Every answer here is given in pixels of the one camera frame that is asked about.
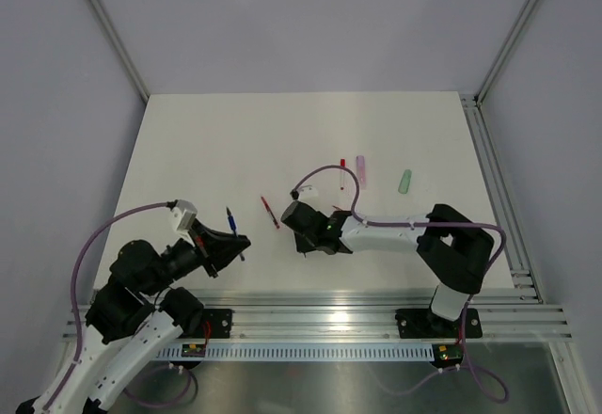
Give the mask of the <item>blue ballpoint pen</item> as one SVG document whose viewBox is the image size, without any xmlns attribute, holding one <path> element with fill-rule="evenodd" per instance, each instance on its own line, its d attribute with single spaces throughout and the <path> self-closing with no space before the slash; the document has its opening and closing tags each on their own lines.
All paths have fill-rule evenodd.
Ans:
<svg viewBox="0 0 602 414">
<path fill-rule="evenodd" d="M 237 225 L 236 225 L 236 222 L 235 222 L 235 218 L 234 218 L 234 216 L 233 216 L 233 214 L 232 214 L 232 212 L 231 212 L 231 210 L 230 210 L 230 208 L 228 206 L 226 207 L 226 213 L 227 213 L 227 219 L 228 219 L 229 225 L 230 225 L 230 230 L 231 230 L 231 232 L 232 232 L 232 234 L 234 236 L 238 237 L 239 235 L 238 235 L 238 230 L 237 230 Z M 245 262 L 246 261 L 246 257 L 245 257 L 245 255 L 244 255 L 243 252 L 241 252 L 239 254 L 239 257 L 240 257 L 241 262 Z"/>
</svg>

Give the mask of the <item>red marker pen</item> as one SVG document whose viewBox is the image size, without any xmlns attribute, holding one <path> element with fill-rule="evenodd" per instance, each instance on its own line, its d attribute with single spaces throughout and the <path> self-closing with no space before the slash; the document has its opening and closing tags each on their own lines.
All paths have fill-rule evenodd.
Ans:
<svg viewBox="0 0 602 414">
<path fill-rule="evenodd" d="M 276 228 L 277 230 L 279 230 L 279 229 L 280 229 L 279 222 L 278 222 L 278 220 L 277 220 L 277 217 L 276 217 L 276 215 L 274 214 L 274 212 L 273 212 L 273 210 L 272 210 L 271 206 L 269 205 L 269 203 L 268 203 L 267 199 L 266 199 L 264 196 L 260 196 L 260 199 L 261 199 L 261 202 L 262 202 L 262 205 L 263 205 L 263 207 L 264 207 L 265 211 L 266 211 L 266 212 L 267 212 L 267 214 L 269 215 L 269 217 L 270 217 L 270 219 L 271 219 L 272 223 L 274 224 L 275 228 Z"/>
</svg>

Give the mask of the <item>pink highlighter pen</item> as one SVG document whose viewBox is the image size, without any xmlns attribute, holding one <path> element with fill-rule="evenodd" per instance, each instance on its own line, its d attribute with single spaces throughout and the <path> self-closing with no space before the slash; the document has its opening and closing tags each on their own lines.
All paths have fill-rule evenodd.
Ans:
<svg viewBox="0 0 602 414">
<path fill-rule="evenodd" d="M 363 155 L 358 155 L 356 157 L 356 176 L 358 178 L 359 188 L 364 190 L 367 187 L 367 177 L 366 162 Z"/>
</svg>

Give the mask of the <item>green highlighter pen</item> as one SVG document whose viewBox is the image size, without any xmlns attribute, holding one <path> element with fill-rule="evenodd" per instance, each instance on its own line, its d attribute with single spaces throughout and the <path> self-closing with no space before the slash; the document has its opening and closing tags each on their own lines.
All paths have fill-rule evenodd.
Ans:
<svg viewBox="0 0 602 414">
<path fill-rule="evenodd" d="M 406 169 L 401 177 L 398 186 L 398 192 L 402 195 L 406 195 L 409 192 L 413 172 L 411 169 Z"/>
</svg>

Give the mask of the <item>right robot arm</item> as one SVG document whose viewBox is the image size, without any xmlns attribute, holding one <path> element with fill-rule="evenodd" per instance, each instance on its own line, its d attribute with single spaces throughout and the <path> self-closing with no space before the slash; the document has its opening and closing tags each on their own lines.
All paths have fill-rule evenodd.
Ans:
<svg viewBox="0 0 602 414">
<path fill-rule="evenodd" d="M 429 307 L 397 310 L 402 338 L 460 338 L 467 302 L 478 294 L 490 267 L 495 240 L 447 204 L 425 216 L 398 222 L 389 217 L 356 218 L 337 210 L 325 215 L 300 200 L 284 211 L 281 222 L 294 233 L 296 250 L 327 255 L 363 251 L 418 254 L 438 279 Z"/>
</svg>

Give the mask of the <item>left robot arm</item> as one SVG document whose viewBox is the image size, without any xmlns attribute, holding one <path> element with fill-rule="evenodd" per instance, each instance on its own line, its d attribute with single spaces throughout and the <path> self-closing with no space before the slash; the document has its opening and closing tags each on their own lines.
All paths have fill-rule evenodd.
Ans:
<svg viewBox="0 0 602 414">
<path fill-rule="evenodd" d="M 174 282 L 202 268 L 214 278 L 245 249 L 249 239 L 211 230 L 199 221 L 163 253 L 144 240 L 124 245 L 110 277 L 77 325 L 73 355 L 40 396 L 20 413 L 105 413 L 158 352 L 180 338 L 230 334 L 230 310 L 206 310 Z"/>
</svg>

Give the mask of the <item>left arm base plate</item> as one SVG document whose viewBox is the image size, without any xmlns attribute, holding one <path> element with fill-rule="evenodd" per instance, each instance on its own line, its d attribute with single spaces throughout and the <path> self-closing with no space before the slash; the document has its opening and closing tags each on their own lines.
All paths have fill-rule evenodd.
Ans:
<svg viewBox="0 0 602 414">
<path fill-rule="evenodd" d="M 181 339 L 205 339 L 205 332 L 209 332 L 209 339 L 229 339 L 232 328 L 233 310 L 231 309 L 206 309 L 203 312 L 201 324 L 191 333 L 183 333 Z"/>
</svg>

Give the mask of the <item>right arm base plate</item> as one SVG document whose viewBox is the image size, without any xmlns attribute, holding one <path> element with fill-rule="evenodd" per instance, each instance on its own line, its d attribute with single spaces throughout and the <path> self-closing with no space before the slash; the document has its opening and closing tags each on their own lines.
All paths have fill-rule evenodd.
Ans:
<svg viewBox="0 0 602 414">
<path fill-rule="evenodd" d="M 480 339 L 483 336 L 479 313 L 468 309 L 465 332 L 460 333 L 462 319 L 455 321 L 440 318 L 427 308 L 398 309 L 395 320 L 401 339 Z"/>
</svg>

